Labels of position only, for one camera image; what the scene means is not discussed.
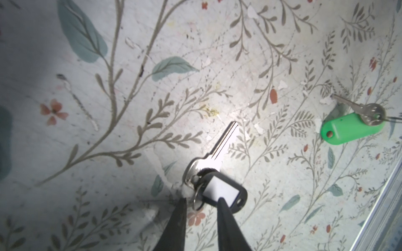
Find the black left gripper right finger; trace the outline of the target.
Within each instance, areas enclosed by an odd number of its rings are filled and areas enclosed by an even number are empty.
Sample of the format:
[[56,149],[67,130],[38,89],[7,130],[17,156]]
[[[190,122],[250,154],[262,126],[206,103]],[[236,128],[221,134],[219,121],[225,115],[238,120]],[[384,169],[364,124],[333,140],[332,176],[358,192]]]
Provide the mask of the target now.
[[251,251],[224,198],[217,203],[219,251]]

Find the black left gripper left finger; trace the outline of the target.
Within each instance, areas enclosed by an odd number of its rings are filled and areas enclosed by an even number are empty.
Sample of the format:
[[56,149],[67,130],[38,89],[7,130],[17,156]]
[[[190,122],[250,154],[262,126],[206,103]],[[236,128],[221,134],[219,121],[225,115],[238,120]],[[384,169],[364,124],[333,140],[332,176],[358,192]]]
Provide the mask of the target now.
[[187,201],[181,198],[153,251],[184,251],[187,221]]

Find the silver key with black tag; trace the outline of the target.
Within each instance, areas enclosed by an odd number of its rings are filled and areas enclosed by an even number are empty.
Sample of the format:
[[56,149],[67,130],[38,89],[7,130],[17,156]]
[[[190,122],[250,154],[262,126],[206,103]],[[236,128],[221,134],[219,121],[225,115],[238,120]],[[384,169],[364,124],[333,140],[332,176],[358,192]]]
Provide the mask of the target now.
[[203,169],[210,168],[220,171],[223,158],[228,152],[230,145],[235,142],[238,133],[239,123],[232,121],[209,153],[204,157],[196,157],[191,160],[183,175],[184,184],[191,189],[195,189],[196,182],[193,181],[194,177]]

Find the green key tag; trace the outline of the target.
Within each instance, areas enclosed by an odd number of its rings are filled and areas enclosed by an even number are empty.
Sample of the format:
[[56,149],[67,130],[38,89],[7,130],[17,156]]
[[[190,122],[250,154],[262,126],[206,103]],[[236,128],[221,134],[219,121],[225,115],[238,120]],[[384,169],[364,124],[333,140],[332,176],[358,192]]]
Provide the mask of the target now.
[[341,145],[379,133],[385,126],[365,124],[359,115],[352,113],[324,123],[320,130],[321,137],[331,145]]

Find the black key tag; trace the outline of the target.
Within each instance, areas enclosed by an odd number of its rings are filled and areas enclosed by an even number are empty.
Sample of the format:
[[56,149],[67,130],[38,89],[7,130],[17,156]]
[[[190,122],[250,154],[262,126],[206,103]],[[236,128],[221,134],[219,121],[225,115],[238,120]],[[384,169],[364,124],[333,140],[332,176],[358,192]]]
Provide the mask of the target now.
[[220,198],[225,199],[232,213],[237,213],[245,206],[248,192],[225,174],[218,171],[209,172],[202,176],[196,185],[193,209],[199,211],[204,204],[217,207]]

